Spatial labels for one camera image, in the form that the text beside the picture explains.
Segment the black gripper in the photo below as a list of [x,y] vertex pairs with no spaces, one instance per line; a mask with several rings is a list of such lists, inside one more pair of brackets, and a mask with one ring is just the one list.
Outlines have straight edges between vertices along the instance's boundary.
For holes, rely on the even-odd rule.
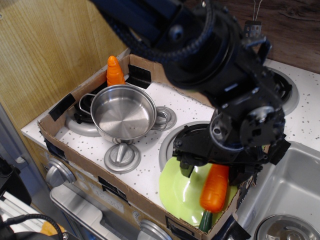
[[229,168],[229,185],[239,186],[248,181],[256,184],[262,164],[268,162],[261,146],[243,146],[232,121],[213,113],[208,125],[185,126],[173,141],[173,155],[180,161],[180,172],[190,178],[195,166],[219,164]]

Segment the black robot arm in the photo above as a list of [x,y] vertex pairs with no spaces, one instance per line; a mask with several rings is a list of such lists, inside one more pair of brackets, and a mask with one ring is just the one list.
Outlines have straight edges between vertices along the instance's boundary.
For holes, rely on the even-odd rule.
[[196,91],[215,108],[210,124],[185,127],[173,142],[181,173],[216,163],[236,186],[270,157],[262,147],[285,142],[281,86],[264,66],[271,44],[245,37],[225,6],[203,0],[96,0],[94,5],[131,52],[162,64],[168,81]]

